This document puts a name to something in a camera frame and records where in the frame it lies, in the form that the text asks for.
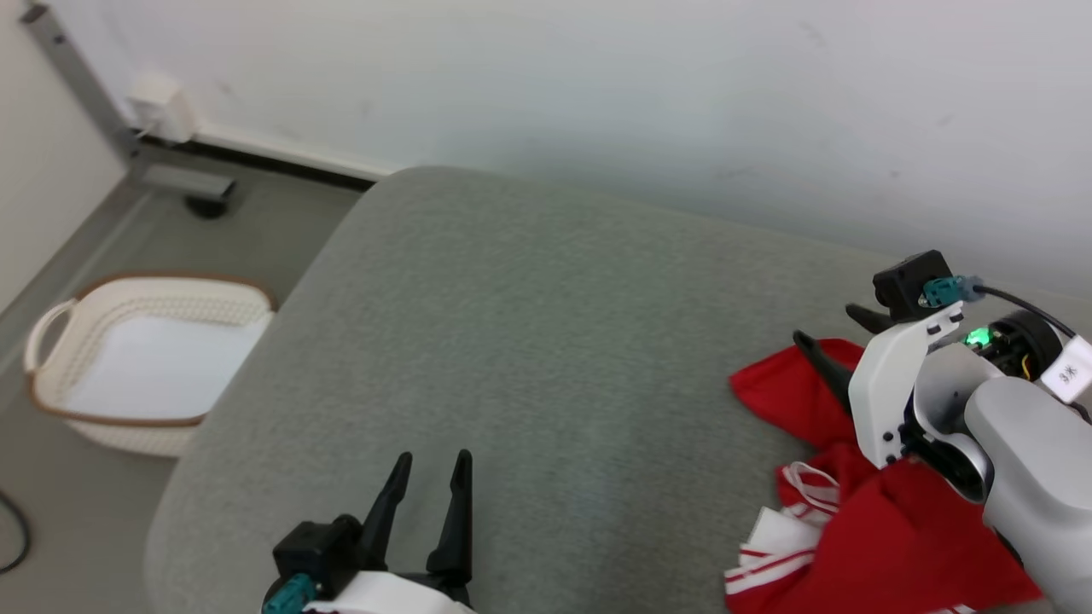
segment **power outlet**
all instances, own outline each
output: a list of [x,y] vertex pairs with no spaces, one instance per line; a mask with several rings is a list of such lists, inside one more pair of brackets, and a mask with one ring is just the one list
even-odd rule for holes
[[140,75],[128,98],[140,130],[173,143],[189,141],[197,133],[182,88],[169,76],[154,72]]

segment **gray cushion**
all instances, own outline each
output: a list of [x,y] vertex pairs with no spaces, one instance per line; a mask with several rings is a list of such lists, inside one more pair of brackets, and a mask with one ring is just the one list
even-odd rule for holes
[[349,213],[163,499],[161,614],[256,612],[301,520],[363,517],[415,454],[389,562],[420,571],[474,453],[483,613],[724,612],[798,441],[725,377],[844,316],[890,257],[450,168]]

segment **white stripe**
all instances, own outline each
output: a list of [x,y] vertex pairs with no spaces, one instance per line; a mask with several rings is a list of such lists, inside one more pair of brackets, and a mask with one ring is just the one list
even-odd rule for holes
[[755,554],[739,553],[739,566],[740,567],[749,567],[749,566],[755,565],[757,563],[762,563],[767,558],[770,558],[770,556],[771,555],[769,555],[769,554],[763,554],[761,556],[758,556],[758,555],[755,555]]
[[827,526],[828,522],[830,522],[831,518],[832,518],[831,515],[827,513],[826,511],[812,509],[811,511],[802,516],[800,520],[807,522],[812,527],[818,527],[822,529],[823,527]]
[[822,530],[798,518],[763,507],[747,538],[750,547],[776,555],[815,547]]
[[788,507],[782,508],[781,511],[782,511],[782,513],[787,512],[787,513],[792,515],[795,518],[799,518],[802,516],[807,515],[808,510],[810,510],[810,509],[811,508],[808,507],[808,504],[793,504],[793,505],[791,505]]
[[956,607],[945,607],[943,610],[929,612],[929,614],[974,614],[974,612],[975,610],[972,610],[966,605],[957,605]]
[[836,495],[834,497],[834,500],[832,501],[819,500],[819,498],[817,498],[815,495],[818,494],[820,496],[829,496],[829,488],[822,486],[809,486],[805,484],[804,480],[800,479],[802,472],[810,473],[812,475],[819,475],[820,477],[826,479],[835,487],[838,486],[838,481],[831,477],[830,475],[823,473],[822,471],[819,471],[818,469],[815,469],[814,467],[809,467],[807,463],[803,463],[799,461],[794,462],[788,467],[782,469],[781,474],[785,476],[785,481],[788,482],[788,484],[792,487],[796,488],[796,491],[800,494],[800,496],[804,497],[804,500],[808,501],[814,507],[817,507],[823,511],[829,511],[831,513],[838,511]]
[[[755,587],[761,587],[763,585],[769,585],[770,582],[775,582],[788,576],[793,571],[800,569],[802,567],[811,565],[812,560],[815,560],[814,554],[805,554],[792,560],[786,560],[784,565],[775,565],[757,574],[748,574],[738,580],[725,582],[724,592],[727,594],[737,594]],[[734,576],[737,574],[738,571],[725,571],[725,576]]]

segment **red cloth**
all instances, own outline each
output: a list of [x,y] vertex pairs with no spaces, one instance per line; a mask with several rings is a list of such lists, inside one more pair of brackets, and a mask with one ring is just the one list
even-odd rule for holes
[[[842,340],[821,344],[850,367],[863,352]],[[973,612],[1041,597],[983,524],[980,506],[960,498],[935,471],[914,459],[880,471],[864,458],[851,418],[796,347],[751,365],[728,381],[761,418],[816,446],[819,454],[808,464],[839,483],[833,518],[814,552],[771,557],[759,567],[734,570],[734,578],[733,571],[726,572],[726,587],[733,582],[736,587],[735,594],[726,595],[731,612]],[[814,477],[805,482],[811,484]],[[829,485],[822,482],[814,485]],[[778,485],[785,506],[807,503],[786,481],[784,468],[778,472]],[[783,572],[772,572],[779,565]],[[750,580],[740,582],[747,576]]]

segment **teal connector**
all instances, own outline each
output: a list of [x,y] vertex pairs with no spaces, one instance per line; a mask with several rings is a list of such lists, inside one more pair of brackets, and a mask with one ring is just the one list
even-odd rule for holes
[[963,275],[940,278],[925,283],[925,305],[928,307],[946,307],[963,298]]
[[301,614],[314,601],[314,582],[306,574],[296,574],[262,606],[262,614]]

